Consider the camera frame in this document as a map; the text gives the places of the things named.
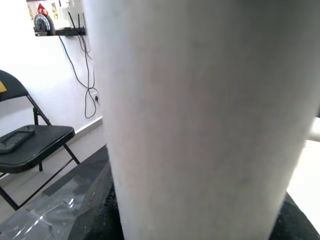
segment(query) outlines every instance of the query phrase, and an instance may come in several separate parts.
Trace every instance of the tiled floor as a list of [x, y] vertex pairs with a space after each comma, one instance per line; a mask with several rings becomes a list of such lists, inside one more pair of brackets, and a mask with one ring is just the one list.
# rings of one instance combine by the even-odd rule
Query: tiled floor
[[[103, 127], [93, 130], [79, 139], [71, 149], [82, 162], [92, 153], [105, 145]], [[53, 173], [55, 173], [67, 160], [68, 154], [60, 151], [43, 164], [43, 172], [38, 168], [30, 171], [12, 174], [0, 180], [0, 185], [18, 202], [21, 203], [26, 196], [36, 190]], [[76, 166], [71, 163], [52, 182], [65, 175]], [[299, 163], [288, 187], [298, 207], [306, 214], [316, 230], [320, 232], [320, 142], [307, 141], [302, 151]], [[14, 210], [0, 197], [0, 223], [14, 213]]]
[[320, 142], [307, 141], [288, 193], [320, 233]]
[[[82, 162], [105, 144], [106, 141], [103, 134], [103, 126], [99, 126], [77, 142], [73, 143], [70, 148], [80, 162]], [[10, 174], [0, 180], [0, 185], [18, 204], [20, 204], [55, 172], [57, 172], [57, 170], [59, 170], [69, 159], [70, 156], [65, 150], [59, 151], [57, 154], [43, 162], [42, 172], [39, 172], [39, 169], [35, 167], [23, 173]], [[64, 176], [75, 166], [76, 163], [72, 161], [50, 182], [49, 185], [47, 185], [47, 187]], [[9, 218], [14, 212], [15, 211], [8, 205], [8, 203], [0, 197], [0, 223]]]
[[0, 240], [67, 240], [88, 189], [107, 162], [102, 147], [0, 224]]

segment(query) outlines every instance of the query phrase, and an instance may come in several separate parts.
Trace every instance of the white cup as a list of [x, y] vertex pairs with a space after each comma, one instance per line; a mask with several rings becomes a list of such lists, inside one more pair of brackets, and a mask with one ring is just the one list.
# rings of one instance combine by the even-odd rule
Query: white cup
[[320, 1], [85, 0], [126, 240], [266, 240], [320, 100]]

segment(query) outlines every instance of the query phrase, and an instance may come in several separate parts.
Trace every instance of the baseboard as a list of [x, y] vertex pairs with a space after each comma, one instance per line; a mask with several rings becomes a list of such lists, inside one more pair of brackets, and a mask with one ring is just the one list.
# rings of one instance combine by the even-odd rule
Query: baseboard
[[97, 119], [93, 120], [92, 122], [88, 123], [87, 125], [79, 128], [75, 131], [75, 136], [67, 142], [68, 145], [71, 145], [78, 141], [80, 138], [84, 137], [94, 129], [100, 127], [103, 124], [103, 117], [100, 116]]

